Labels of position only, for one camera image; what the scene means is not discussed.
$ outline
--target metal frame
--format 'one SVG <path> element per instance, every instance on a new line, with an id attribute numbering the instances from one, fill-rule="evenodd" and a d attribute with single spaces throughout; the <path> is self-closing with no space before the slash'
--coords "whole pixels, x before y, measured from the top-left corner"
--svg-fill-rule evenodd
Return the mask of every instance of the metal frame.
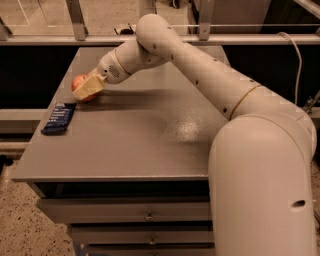
<path id="1" fill-rule="evenodd" d="M 34 133 L 46 109 L 0 109 L 0 134 Z"/>
<path id="2" fill-rule="evenodd" d="M 212 20 L 214 0 L 201 0 L 199 11 L 199 39 L 208 40 Z"/>
<path id="3" fill-rule="evenodd" d="M 309 113 L 309 116 L 313 121 L 316 129 L 320 129 L 320 107 L 313 107 L 312 112 Z"/>
<path id="4" fill-rule="evenodd" d="M 140 0 L 139 16 L 142 17 L 148 13 L 157 13 L 156 0 Z"/>
<path id="5" fill-rule="evenodd" d="M 320 37 L 316 34 L 291 34 L 296 44 L 320 45 Z M 118 46 L 128 40 L 135 40 L 135 35 L 113 35 L 113 36 L 87 36 L 85 41 L 78 41 L 67 36 L 12 36 L 6 41 L 0 41 L 0 46 Z M 201 40 L 198 35 L 181 36 L 184 42 L 193 45 L 287 45 L 290 42 L 280 35 L 209 35 L 206 41 Z"/>
<path id="6" fill-rule="evenodd" d="M 66 0 L 66 3 L 72 21 L 74 38 L 77 41 L 86 40 L 86 37 L 89 33 L 84 24 L 84 19 L 82 16 L 79 0 Z"/>
<path id="7" fill-rule="evenodd" d="M 320 6 L 310 0 L 293 0 L 299 4 L 302 8 L 320 19 Z"/>
<path id="8" fill-rule="evenodd" d="M 0 17 L 0 41 L 8 40 L 11 35 L 12 35 L 11 30 L 5 26 L 4 21 Z"/>

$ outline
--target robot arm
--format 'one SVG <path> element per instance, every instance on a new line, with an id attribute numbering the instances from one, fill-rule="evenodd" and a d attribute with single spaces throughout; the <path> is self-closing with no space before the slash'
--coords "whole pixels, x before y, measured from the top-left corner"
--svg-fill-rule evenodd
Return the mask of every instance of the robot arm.
<path id="1" fill-rule="evenodd" d="M 182 42 L 160 16 L 142 17 L 136 35 L 104 56 L 94 76 L 118 83 L 170 61 L 230 120 L 209 156 L 217 256 L 315 256 L 310 162 L 316 132 L 308 115 Z"/>
<path id="2" fill-rule="evenodd" d="M 141 69 L 164 64 L 166 61 L 147 52 L 136 40 L 129 40 L 103 56 L 83 83 L 73 91 L 83 100 L 104 89 L 105 84 L 118 84 Z"/>

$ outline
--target floor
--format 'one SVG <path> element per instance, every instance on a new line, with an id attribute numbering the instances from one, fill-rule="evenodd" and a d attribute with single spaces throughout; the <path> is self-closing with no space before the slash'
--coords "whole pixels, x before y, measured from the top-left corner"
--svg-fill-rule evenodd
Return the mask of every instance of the floor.
<path id="1" fill-rule="evenodd" d="M 138 1 L 109 0 L 109 7 L 112 6 L 112 8 L 105 8 L 102 11 L 95 7 L 101 5 L 101 1 L 94 0 L 89 5 L 89 0 L 80 0 L 83 5 L 84 19 L 91 34 L 113 35 L 114 28 L 125 27 L 128 22 L 131 24 L 136 22 Z M 5 4 L 8 2 L 8 0 L 1 0 L 0 15 L 1 10 L 7 8 Z M 7 24 L 12 24 L 10 28 L 14 34 L 72 34 L 67 15 L 61 15 L 60 19 L 57 19 L 55 15 L 52 15 L 53 12 L 48 11 L 52 8 L 48 0 L 39 2 L 20 0 L 15 5 L 9 6 L 12 13 L 18 14 L 4 17 Z M 55 1 L 55 3 L 60 3 L 56 8 L 60 8 L 61 13 L 65 14 L 64 2 Z M 181 1 L 181 8 L 176 10 L 168 6 L 167 0 L 157 1 L 158 13 L 168 19 L 171 24 L 179 25 L 176 29 L 180 34 L 185 32 L 181 25 L 187 22 L 187 2 L 187 0 Z M 38 197 L 27 184 L 14 183 L 10 179 L 11 172 L 19 163 L 19 158 L 27 144 L 28 142 L 0 141 L 0 154 L 7 154 L 15 159 L 13 165 L 4 167 L 0 176 L 0 256 L 74 255 L 72 241 L 65 233 L 66 227 L 54 224 L 36 208 Z M 315 210 L 320 212 L 320 169 L 316 161 L 312 162 L 312 188 Z M 318 255 L 320 255 L 319 232 L 317 245 Z"/>

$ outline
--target gray surface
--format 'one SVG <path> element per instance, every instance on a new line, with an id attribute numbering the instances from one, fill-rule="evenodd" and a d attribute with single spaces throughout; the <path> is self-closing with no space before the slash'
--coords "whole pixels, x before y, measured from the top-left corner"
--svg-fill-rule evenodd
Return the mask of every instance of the gray surface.
<path id="1" fill-rule="evenodd" d="M 209 49 L 224 59 L 221 47 Z M 12 179 L 117 181 L 207 179 L 212 140 L 222 116 L 171 63 L 109 85 L 77 106 L 67 132 L 44 136 L 55 102 L 73 102 L 71 80 L 110 48 L 81 48 Z"/>

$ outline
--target black panel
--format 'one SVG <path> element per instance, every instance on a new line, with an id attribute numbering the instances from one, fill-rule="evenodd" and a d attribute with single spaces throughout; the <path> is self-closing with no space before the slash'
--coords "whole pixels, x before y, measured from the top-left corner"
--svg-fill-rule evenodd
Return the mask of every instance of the black panel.
<path id="1" fill-rule="evenodd" d="M 293 0 L 273 0 L 270 3 L 265 24 L 320 24 L 320 20 Z M 287 32 L 294 34 L 313 34 L 318 26 L 265 26 L 262 34 Z"/>
<path id="2" fill-rule="evenodd" d="M 46 198 L 205 197 L 208 181 L 36 183 Z"/>
<path id="3" fill-rule="evenodd" d="M 298 57 L 293 46 L 224 46 L 232 67 L 294 102 Z M 298 104 L 319 90 L 320 47 L 300 45 L 303 66 Z"/>
<path id="4" fill-rule="evenodd" d="M 78 47 L 0 47 L 0 108 L 47 108 Z"/>

